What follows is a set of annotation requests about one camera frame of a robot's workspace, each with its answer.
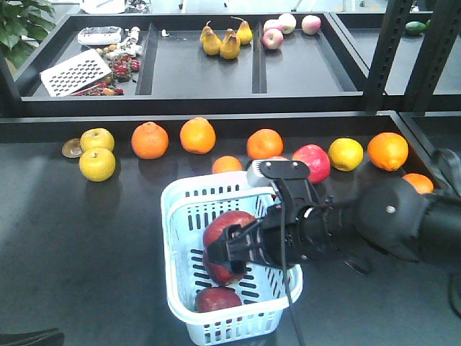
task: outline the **cucumber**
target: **cucumber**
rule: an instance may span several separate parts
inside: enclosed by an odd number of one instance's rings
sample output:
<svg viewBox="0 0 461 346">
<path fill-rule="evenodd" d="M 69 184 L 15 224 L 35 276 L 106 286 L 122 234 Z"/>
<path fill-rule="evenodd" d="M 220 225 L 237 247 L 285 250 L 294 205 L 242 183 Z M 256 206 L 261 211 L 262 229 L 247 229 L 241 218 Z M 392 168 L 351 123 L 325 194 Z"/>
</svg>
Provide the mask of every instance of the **cucumber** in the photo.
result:
<svg viewBox="0 0 461 346">
<path fill-rule="evenodd" d="M 408 22 L 405 24 L 405 32 L 410 36 L 417 36 L 424 32 L 426 25 L 421 22 Z"/>
</svg>

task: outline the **white plastic basket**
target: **white plastic basket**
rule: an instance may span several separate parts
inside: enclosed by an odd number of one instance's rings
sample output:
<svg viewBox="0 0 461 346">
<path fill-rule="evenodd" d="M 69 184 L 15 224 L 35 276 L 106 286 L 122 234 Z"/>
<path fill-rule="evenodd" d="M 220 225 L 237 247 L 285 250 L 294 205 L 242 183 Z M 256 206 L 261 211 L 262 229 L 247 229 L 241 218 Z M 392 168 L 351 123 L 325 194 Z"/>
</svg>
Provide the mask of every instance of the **white plastic basket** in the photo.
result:
<svg viewBox="0 0 461 346">
<path fill-rule="evenodd" d="M 166 292 L 171 312 L 186 323 L 196 345 L 218 345 L 273 332 L 288 307 L 281 270 L 248 264 L 247 273 L 232 289 L 243 305 L 197 313 L 194 300 L 211 281 L 202 265 L 202 234 L 227 210 L 244 210 L 256 217 L 273 204 L 271 187 L 248 186 L 245 172 L 184 178 L 168 185 L 161 196 L 166 263 Z M 292 300 L 303 290 L 299 265 L 288 270 Z"/>
</svg>

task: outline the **black shelf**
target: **black shelf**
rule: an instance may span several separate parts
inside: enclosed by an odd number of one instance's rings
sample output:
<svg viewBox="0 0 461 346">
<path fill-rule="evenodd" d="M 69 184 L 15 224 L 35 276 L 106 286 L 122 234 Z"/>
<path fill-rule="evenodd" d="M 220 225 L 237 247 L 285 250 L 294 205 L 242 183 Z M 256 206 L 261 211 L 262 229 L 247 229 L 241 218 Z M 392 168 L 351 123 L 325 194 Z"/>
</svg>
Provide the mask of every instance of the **black shelf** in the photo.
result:
<svg viewBox="0 0 461 346">
<path fill-rule="evenodd" d="M 268 52 L 261 46 L 261 26 L 274 16 L 242 14 L 255 37 L 235 61 L 206 56 L 198 41 L 208 20 L 221 36 L 229 27 L 237 29 L 239 22 L 228 15 L 67 16 L 15 81 L 25 112 L 38 117 L 59 117 L 63 109 L 71 116 L 359 110 L 366 68 L 330 15 L 316 15 L 322 20 L 317 35 L 303 34 L 305 14 L 296 14 L 296 31 L 279 51 Z M 39 72 L 86 49 L 76 34 L 96 24 L 141 29 L 144 53 L 137 85 L 121 84 L 123 97 L 49 97 Z M 163 37 L 162 30 L 170 36 Z"/>
<path fill-rule="evenodd" d="M 432 12 L 411 12 L 408 22 L 427 22 Z M 347 40 L 357 49 L 364 64 L 370 68 L 373 53 L 380 35 L 382 18 L 381 13 L 332 13 L 331 16 L 340 26 Z M 405 94 L 411 72 L 418 57 L 424 34 L 409 36 L 404 34 L 400 39 L 395 60 L 389 73 L 385 88 L 385 109 L 405 111 L 403 95 Z M 458 63 L 461 56 L 461 36 L 458 35 L 455 44 L 441 72 L 439 82 L 428 110 L 457 110 L 461 99 L 461 68 Z"/>
</svg>

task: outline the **black tray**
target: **black tray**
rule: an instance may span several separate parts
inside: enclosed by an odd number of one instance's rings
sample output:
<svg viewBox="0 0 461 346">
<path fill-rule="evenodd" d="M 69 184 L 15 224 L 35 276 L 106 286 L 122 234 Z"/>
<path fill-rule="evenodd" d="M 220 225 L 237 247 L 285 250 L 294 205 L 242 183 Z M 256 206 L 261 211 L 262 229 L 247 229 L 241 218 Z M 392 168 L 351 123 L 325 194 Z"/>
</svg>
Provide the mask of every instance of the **black tray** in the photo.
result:
<svg viewBox="0 0 461 346">
<path fill-rule="evenodd" d="M 365 65 L 370 68 L 373 53 L 380 34 L 383 13 L 331 13 L 337 25 L 343 30 L 348 41 L 357 49 Z M 427 22 L 431 12 L 411 12 L 408 21 Z M 403 95 L 418 56 L 424 35 L 403 34 L 389 74 L 385 91 L 388 95 Z M 461 37 L 458 36 L 449 55 L 447 64 L 434 90 L 430 109 L 456 110 L 461 95 Z"/>
<path fill-rule="evenodd" d="M 246 138 L 260 128 L 278 130 L 288 156 L 307 143 L 327 149 L 339 136 L 364 146 L 383 131 L 407 138 L 411 151 L 402 169 L 384 172 L 365 158 L 357 171 L 333 170 L 317 187 L 322 198 L 333 195 L 339 202 L 384 177 L 428 173 L 426 154 L 394 112 L 358 115 L 211 115 L 218 142 L 205 155 L 188 154 L 179 144 L 180 126 L 189 117 L 159 117 L 171 145 L 165 156 L 151 161 L 138 159 L 129 142 L 135 126 L 150 117 L 80 117 L 69 123 L 3 119 L 0 192 L 8 197 L 0 201 L 0 332 L 57 327 L 66 345 L 193 345 L 166 302 L 159 205 L 165 186 L 209 174 L 221 155 L 245 161 Z M 98 126 L 115 135 L 117 169 L 106 182 L 91 183 L 81 176 L 77 160 L 61 156 L 61 146 Z M 381 340 L 429 346 L 441 345 L 443 335 L 446 345 L 455 345 L 461 329 L 447 304 L 445 275 L 372 250 L 369 255 L 374 271 L 367 277 L 341 262 L 303 268 L 304 291 L 295 310 L 308 344 Z M 285 313 L 275 333 L 233 345 L 295 343 Z"/>
<path fill-rule="evenodd" d="M 222 37 L 238 28 L 229 15 L 78 14 L 64 19 L 34 52 L 15 78 L 31 116 L 163 115 L 240 112 L 359 110 L 366 68 L 328 13 L 316 13 L 321 31 L 297 29 L 278 51 L 262 48 L 261 26 L 272 14 L 242 14 L 254 30 L 251 45 L 234 61 L 209 57 L 201 49 L 202 27 Z M 123 97 L 49 97 L 39 72 L 80 53 L 76 35 L 84 27 L 138 26 L 144 52 L 137 83 L 127 82 Z M 168 37 L 161 31 L 166 30 Z"/>
</svg>

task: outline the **yellow apple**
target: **yellow apple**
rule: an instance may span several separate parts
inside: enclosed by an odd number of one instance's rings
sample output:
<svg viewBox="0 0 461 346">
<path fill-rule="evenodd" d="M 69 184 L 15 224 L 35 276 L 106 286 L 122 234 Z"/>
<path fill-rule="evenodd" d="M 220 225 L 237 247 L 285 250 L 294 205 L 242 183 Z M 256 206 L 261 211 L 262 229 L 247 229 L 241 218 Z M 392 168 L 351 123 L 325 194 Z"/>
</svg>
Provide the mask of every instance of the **yellow apple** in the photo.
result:
<svg viewBox="0 0 461 346">
<path fill-rule="evenodd" d="M 115 171 L 115 156 L 106 148 L 92 148 L 79 159 L 80 172 L 92 182 L 103 182 Z"/>
<path fill-rule="evenodd" d="M 80 137 L 80 147 L 83 152 L 91 148 L 106 148 L 114 150 L 115 140 L 105 128 L 92 128 Z"/>
</svg>

